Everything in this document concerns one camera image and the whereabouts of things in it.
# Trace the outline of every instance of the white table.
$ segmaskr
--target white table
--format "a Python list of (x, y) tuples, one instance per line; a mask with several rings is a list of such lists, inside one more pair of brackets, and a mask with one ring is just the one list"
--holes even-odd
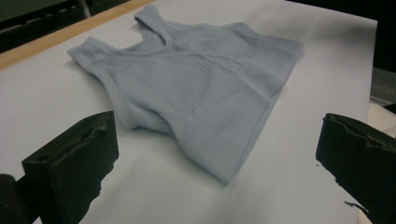
[[(158, 0), (187, 24), (244, 21), (262, 35), (305, 44), (245, 165), (223, 186), (165, 135), (118, 122), (120, 158), (81, 223), (356, 223), (355, 202), (315, 159), (327, 112), (367, 120), (376, 22), (282, 0)], [(0, 172), (89, 115), (111, 110), (101, 83), (66, 51), (88, 36), (117, 47), (140, 41), (136, 11), (0, 71)]]

